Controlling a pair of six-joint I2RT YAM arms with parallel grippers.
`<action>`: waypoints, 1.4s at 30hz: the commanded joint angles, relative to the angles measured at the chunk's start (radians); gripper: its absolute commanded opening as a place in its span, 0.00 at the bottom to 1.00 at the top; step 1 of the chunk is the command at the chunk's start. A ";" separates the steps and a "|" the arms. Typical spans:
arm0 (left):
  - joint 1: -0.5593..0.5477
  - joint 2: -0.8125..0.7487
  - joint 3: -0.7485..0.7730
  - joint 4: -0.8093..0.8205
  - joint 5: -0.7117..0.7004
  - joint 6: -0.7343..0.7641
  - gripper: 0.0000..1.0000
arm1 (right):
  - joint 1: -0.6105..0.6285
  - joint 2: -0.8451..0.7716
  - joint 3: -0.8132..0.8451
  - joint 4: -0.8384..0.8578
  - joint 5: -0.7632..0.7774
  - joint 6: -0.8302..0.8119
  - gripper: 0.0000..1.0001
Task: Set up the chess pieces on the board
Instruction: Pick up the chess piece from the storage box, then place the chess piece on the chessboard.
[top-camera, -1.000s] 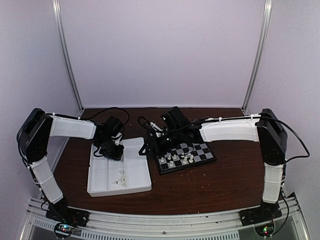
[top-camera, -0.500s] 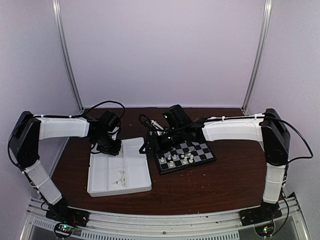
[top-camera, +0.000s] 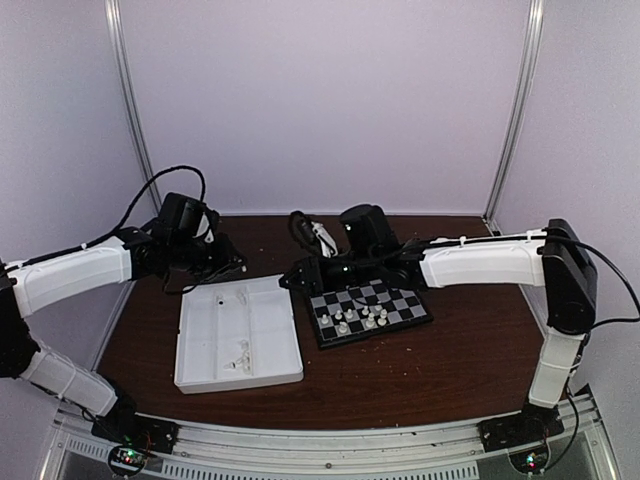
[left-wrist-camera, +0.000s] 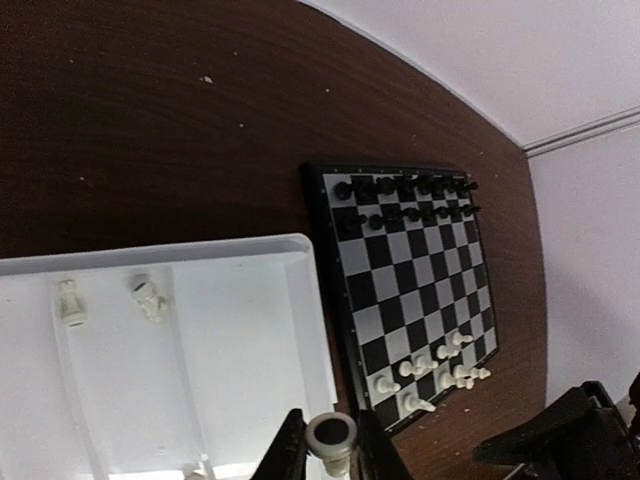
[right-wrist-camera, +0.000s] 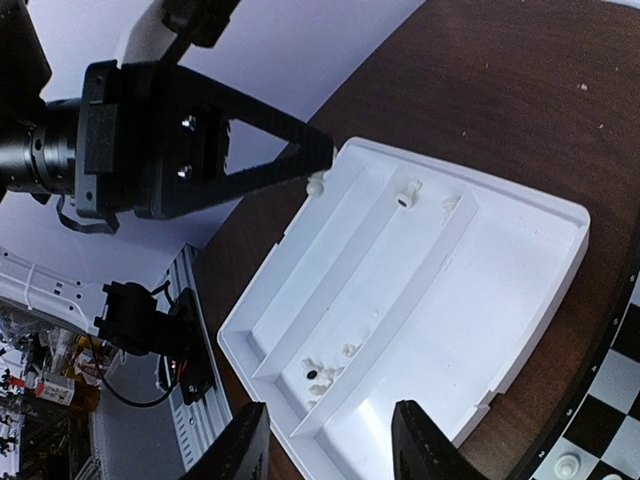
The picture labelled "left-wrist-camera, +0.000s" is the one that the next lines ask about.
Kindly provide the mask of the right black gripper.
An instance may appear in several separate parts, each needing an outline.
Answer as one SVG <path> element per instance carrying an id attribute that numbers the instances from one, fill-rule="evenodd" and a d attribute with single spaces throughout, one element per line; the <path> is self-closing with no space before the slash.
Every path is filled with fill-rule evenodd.
<path id="1" fill-rule="evenodd" d="M 586 381 L 481 442 L 473 460 L 511 467 L 509 479 L 637 479 L 639 422 L 626 424 L 603 384 Z"/>

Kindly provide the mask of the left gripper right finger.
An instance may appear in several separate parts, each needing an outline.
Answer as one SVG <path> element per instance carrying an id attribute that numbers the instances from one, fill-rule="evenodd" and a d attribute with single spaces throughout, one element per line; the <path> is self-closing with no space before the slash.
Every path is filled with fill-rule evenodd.
<path id="1" fill-rule="evenodd" d="M 357 427 L 356 479 L 413 479 L 373 411 L 361 410 Z"/>

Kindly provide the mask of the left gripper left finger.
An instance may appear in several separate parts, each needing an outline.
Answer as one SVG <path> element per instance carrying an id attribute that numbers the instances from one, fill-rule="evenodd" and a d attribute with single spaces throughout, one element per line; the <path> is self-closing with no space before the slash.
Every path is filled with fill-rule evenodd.
<path id="1" fill-rule="evenodd" d="M 305 433 L 302 410 L 292 409 L 254 472 L 254 480 L 304 480 L 307 462 Z"/>

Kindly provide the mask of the white piece dark base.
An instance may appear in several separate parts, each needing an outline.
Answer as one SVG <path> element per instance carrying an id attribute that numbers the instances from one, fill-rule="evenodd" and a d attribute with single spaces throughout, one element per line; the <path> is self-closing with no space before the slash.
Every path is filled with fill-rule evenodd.
<path id="1" fill-rule="evenodd" d="M 309 422 L 305 441 L 309 452 L 322 461 L 326 473 L 332 478 L 342 478 L 349 474 L 357 433 L 358 427 L 352 417 L 341 412 L 327 412 Z"/>

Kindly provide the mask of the white piece front row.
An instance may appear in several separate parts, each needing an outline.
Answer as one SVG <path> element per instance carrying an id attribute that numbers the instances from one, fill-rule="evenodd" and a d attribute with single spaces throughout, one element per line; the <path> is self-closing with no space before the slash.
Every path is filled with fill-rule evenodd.
<path id="1" fill-rule="evenodd" d="M 416 411 L 426 411 L 429 413 L 433 413 L 437 410 L 437 407 L 422 398 L 420 398 L 417 394 L 407 393 L 402 398 L 402 406 L 407 412 L 416 412 Z"/>

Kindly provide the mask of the white pawn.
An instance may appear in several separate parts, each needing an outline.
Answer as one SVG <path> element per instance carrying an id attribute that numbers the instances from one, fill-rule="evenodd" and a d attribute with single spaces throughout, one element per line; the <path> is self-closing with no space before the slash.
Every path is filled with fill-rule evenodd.
<path id="1" fill-rule="evenodd" d="M 446 360 L 457 357 L 461 353 L 461 349 L 455 345 L 443 344 L 436 349 L 436 358 L 438 360 Z"/>
<path id="2" fill-rule="evenodd" d="M 423 374 L 424 369 L 410 361 L 403 361 L 398 367 L 398 372 L 402 377 L 420 376 Z"/>
<path id="3" fill-rule="evenodd" d="M 473 341 L 473 335 L 462 334 L 459 331 L 454 331 L 447 335 L 447 343 L 454 348 L 461 348 L 463 344 L 472 343 Z"/>
<path id="4" fill-rule="evenodd" d="M 385 376 L 378 376 L 374 381 L 375 389 L 380 394 L 398 393 L 401 385 L 393 380 L 389 380 Z"/>
<path id="5" fill-rule="evenodd" d="M 435 370 L 439 363 L 426 355 L 418 355 L 414 359 L 414 365 L 419 371 Z"/>

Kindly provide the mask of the white plastic compartment tray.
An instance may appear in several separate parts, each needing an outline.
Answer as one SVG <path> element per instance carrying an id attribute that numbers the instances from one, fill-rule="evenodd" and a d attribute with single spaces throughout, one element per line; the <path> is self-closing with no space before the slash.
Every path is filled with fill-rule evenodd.
<path id="1" fill-rule="evenodd" d="M 166 323 L 129 293 L 163 277 Z M 73 279 L 88 319 L 59 318 Z M 5 479 L 247 479 L 287 413 L 337 401 L 314 252 L 301 234 L 5 259 Z"/>

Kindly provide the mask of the white chess piece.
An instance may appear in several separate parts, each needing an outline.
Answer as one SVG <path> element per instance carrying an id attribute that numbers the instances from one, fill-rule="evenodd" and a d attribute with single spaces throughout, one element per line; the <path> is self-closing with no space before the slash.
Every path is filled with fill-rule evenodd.
<path id="1" fill-rule="evenodd" d="M 456 378 L 449 372 L 443 372 L 438 378 L 438 385 L 442 390 L 450 388 L 467 389 L 474 387 L 474 379 L 470 377 Z"/>

